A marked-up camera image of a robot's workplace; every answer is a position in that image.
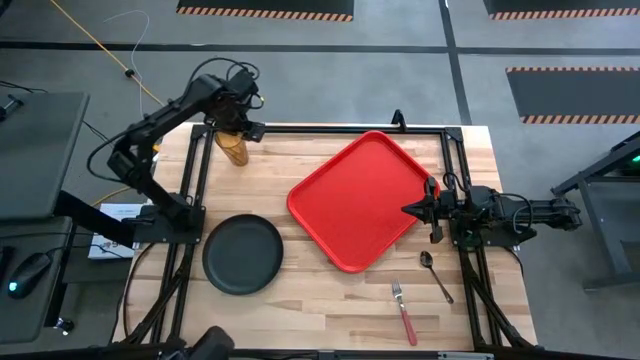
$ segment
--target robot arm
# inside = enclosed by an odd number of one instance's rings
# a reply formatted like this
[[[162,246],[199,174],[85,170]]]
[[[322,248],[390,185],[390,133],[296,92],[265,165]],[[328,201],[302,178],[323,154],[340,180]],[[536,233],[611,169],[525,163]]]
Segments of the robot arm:
[[[240,133],[245,140],[259,142],[264,135],[264,124],[251,122],[246,115],[257,93],[253,74],[246,69],[229,81],[201,75],[187,86],[179,99],[170,100],[160,110],[131,125],[116,142],[107,164],[123,183],[151,199],[173,227],[189,228],[194,221],[192,207],[153,180],[154,144],[198,113],[204,113],[204,122],[217,131]]]
[[[480,242],[489,246],[518,245],[536,236],[536,231],[531,228],[533,224],[546,224],[568,231],[582,225],[580,210],[564,197],[528,200],[517,194],[499,193],[486,186],[471,186],[464,192],[464,200],[458,200],[455,189],[443,190],[436,197],[436,180],[429,177],[425,183],[425,197],[403,207],[402,211],[425,224],[431,223],[432,243],[443,238],[438,220],[452,220],[452,231],[470,246]]]

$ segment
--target round plate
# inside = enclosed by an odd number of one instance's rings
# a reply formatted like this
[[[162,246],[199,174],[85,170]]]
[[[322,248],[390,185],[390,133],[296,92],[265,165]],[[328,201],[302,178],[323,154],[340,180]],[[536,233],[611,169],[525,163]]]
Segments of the round plate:
[[[282,237],[268,220],[236,215],[220,223],[207,239],[202,265],[220,291],[247,295],[261,290],[280,270]]]

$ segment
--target red tray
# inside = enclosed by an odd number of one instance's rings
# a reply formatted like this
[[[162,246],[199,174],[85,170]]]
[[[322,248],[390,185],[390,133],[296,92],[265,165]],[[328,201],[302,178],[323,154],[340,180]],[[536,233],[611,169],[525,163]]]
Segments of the red tray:
[[[416,221],[400,208],[424,197],[428,176],[390,137],[370,131],[296,185],[287,207],[340,270],[356,273]]]

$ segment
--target spoon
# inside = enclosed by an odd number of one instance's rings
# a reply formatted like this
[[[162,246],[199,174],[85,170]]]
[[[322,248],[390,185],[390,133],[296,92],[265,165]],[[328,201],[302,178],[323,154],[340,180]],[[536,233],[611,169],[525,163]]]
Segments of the spoon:
[[[433,277],[436,278],[438,285],[440,285],[440,289],[442,289],[442,293],[444,294],[444,297],[447,299],[447,302],[449,304],[453,304],[453,298],[451,297],[451,295],[449,295],[449,292],[447,291],[447,289],[444,288],[444,285],[442,285],[442,283],[440,282],[440,279],[438,279],[438,275],[436,275],[436,272],[433,271],[433,257],[431,256],[431,254],[429,254],[428,251],[423,251],[420,253],[420,264],[422,264],[422,266],[426,267],[427,269],[431,270],[431,273],[433,274]]]

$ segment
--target fork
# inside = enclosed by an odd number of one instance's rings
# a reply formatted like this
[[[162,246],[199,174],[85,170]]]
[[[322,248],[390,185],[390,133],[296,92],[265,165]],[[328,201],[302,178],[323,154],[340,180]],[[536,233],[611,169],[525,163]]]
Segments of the fork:
[[[418,345],[418,339],[416,338],[416,332],[413,331],[411,320],[409,320],[409,314],[407,313],[407,309],[405,308],[404,302],[402,301],[402,288],[400,288],[400,282],[398,281],[398,279],[395,279],[391,282],[391,292],[393,293],[393,297],[398,301],[398,305],[400,305],[400,313],[402,314],[404,328],[407,330],[409,344],[411,344],[411,346],[416,346]]]

